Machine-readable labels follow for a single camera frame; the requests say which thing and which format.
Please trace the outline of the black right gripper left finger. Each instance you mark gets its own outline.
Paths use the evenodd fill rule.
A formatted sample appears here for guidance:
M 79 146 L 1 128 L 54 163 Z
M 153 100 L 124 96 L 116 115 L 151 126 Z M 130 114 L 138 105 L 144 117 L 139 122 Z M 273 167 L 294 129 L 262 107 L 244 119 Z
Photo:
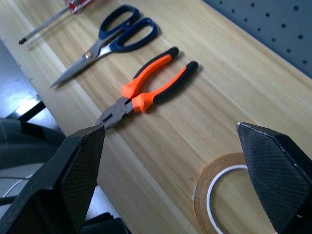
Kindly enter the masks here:
M 0 219 L 0 234 L 80 234 L 97 184 L 104 126 L 68 136 Z

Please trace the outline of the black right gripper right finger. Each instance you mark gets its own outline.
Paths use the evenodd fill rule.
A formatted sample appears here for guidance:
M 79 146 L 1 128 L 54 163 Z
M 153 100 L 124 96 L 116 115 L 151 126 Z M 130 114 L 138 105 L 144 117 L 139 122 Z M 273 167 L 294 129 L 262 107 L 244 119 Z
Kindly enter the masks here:
M 240 122 L 249 177 L 278 234 L 312 234 L 312 159 L 287 135 Z

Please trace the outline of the dark rounded robot body part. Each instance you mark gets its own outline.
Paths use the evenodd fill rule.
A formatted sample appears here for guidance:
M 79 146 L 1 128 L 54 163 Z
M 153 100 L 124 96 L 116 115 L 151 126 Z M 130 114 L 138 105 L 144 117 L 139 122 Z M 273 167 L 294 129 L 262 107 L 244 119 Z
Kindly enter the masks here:
M 29 122 L 0 118 L 0 170 L 45 163 L 66 136 Z

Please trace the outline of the brown tape roll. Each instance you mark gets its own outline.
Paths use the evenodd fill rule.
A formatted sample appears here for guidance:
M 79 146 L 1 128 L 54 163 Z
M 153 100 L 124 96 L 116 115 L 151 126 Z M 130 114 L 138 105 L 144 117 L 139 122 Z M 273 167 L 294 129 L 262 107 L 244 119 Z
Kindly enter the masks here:
M 247 169 L 247 166 L 242 153 L 223 155 L 203 169 L 193 193 L 193 204 L 196 220 L 204 234 L 224 234 L 212 214 L 212 191 L 223 175 L 233 170 L 244 169 Z

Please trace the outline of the blue handled scissors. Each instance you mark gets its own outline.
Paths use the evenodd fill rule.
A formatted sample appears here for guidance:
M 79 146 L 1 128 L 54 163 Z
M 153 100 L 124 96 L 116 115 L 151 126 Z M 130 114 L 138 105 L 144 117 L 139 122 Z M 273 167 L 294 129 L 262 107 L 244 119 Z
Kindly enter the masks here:
M 107 27 L 122 14 L 130 12 L 131 15 L 114 27 L 108 30 Z M 145 27 L 151 27 L 151 32 L 141 40 L 125 45 L 125 42 L 132 38 L 137 32 Z M 50 87 L 55 87 L 69 80 L 75 74 L 82 71 L 89 64 L 110 53 L 127 53 L 137 50 L 151 42 L 158 35 L 158 28 L 150 18 L 141 18 L 137 8 L 131 5 L 122 5 L 114 10 L 101 24 L 98 31 L 98 39 L 91 48 L 85 52 L 80 59 L 73 63 Z

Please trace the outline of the red handled screwdriver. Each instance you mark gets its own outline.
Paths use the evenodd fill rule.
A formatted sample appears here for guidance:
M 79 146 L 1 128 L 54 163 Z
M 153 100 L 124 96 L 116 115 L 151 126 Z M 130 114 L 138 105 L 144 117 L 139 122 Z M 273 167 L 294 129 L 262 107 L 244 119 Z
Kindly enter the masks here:
M 42 25 L 34 29 L 32 32 L 30 32 L 28 35 L 24 36 L 20 41 L 19 45 L 24 44 L 26 41 L 28 41 L 31 37 L 42 31 L 44 28 L 49 26 L 51 23 L 53 23 L 55 20 L 60 18 L 62 15 L 64 15 L 66 12 L 71 12 L 71 14 L 77 14 L 79 11 L 82 10 L 86 5 L 90 4 L 93 0 L 64 0 L 65 8 L 62 9 L 60 12 L 56 13 L 54 16 L 52 16 L 50 19 L 45 21 Z

